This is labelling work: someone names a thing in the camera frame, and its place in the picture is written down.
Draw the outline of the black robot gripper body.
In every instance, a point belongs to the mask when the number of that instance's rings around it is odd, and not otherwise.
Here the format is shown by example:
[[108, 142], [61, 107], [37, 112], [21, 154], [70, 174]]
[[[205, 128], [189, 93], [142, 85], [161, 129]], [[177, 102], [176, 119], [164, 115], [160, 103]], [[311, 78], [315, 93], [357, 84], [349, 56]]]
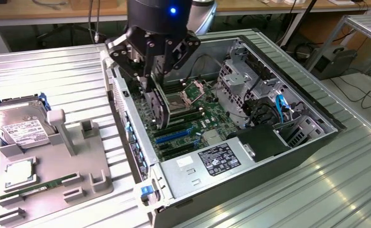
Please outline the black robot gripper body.
[[192, 1], [129, 0], [126, 2], [126, 30], [144, 30], [153, 34], [153, 57], [164, 58], [166, 40], [184, 38]]

